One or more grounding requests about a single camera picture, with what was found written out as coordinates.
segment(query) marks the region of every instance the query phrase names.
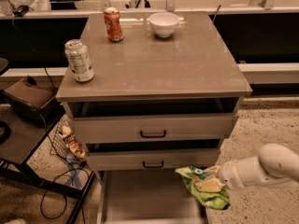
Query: soda can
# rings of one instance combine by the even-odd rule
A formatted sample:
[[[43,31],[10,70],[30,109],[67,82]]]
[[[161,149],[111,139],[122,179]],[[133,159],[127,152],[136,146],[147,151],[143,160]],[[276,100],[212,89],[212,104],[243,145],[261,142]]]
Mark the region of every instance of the soda can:
[[[120,24],[120,12],[114,7],[108,7],[105,9],[104,14],[109,40],[113,42],[122,41],[123,36]]]
[[[87,46],[80,40],[74,39],[65,43],[65,55],[78,82],[86,82],[94,77],[94,71]]]

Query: floor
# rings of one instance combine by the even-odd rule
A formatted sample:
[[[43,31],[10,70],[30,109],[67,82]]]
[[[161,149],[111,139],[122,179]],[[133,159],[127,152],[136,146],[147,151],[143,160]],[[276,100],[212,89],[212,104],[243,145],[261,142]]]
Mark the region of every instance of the floor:
[[[259,148],[267,143],[278,143],[299,153],[298,96],[248,98],[244,100],[239,115],[240,118],[233,133],[225,140],[221,148],[219,165],[233,159],[256,155]],[[42,177],[54,179],[55,176],[66,171],[67,167],[64,162],[50,153],[52,153],[50,142],[45,141],[29,160],[29,164]],[[80,172],[79,178],[83,183],[86,173]],[[65,183],[67,179],[68,176],[63,176],[57,181]],[[1,178],[0,190],[2,201],[0,202],[0,223],[22,217],[27,223],[33,224],[65,224],[74,205],[74,200],[68,198],[66,210],[63,212],[64,198],[62,196],[48,192],[42,201],[44,190]],[[96,223],[100,192],[101,187],[98,182],[95,182],[76,223],[84,223],[83,214],[85,223]],[[208,210],[211,224],[293,224],[298,222],[299,187],[291,189],[249,187],[229,191],[229,194],[232,206],[228,210]],[[48,218],[41,214],[41,204],[43,213]]]

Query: can lid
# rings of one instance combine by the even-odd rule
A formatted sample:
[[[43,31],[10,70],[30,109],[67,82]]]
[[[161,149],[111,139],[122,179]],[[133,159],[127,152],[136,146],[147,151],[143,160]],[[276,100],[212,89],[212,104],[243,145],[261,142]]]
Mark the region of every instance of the can lid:
[[[67,49],[79,49],[83,46],[83,43],[78,39],[74,39],[66,42],[64,46]]]
[[[119,12],[116,8],[114,8],[114,7],[107,7],[106,9],[105,9],[105,12],[106,13],[117,13],[117,12]]]

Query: drawer handle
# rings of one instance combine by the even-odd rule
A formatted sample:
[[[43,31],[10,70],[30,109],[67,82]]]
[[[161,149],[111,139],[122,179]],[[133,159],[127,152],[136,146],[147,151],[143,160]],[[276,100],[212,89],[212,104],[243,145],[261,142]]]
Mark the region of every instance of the drawer handle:
[[[166,137],[166,130],[161,134],[144,134],[143,131],[140,131],[140,136],[143,138],[164,138]]]
[[[146,165],[146,163],[144,161],[142,161],[142,165],[144,168],[163,168],[164,167],[164,162],[161,161],[161,165]]]

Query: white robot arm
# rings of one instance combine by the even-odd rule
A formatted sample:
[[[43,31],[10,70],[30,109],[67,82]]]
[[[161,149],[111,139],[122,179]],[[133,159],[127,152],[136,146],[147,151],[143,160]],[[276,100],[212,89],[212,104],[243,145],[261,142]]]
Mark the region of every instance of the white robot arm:
[[[284,146],[268,144],[258,156],[224,163],[217,178],[231,190],[248,186],[292,187],[299,182],[299,156]]]

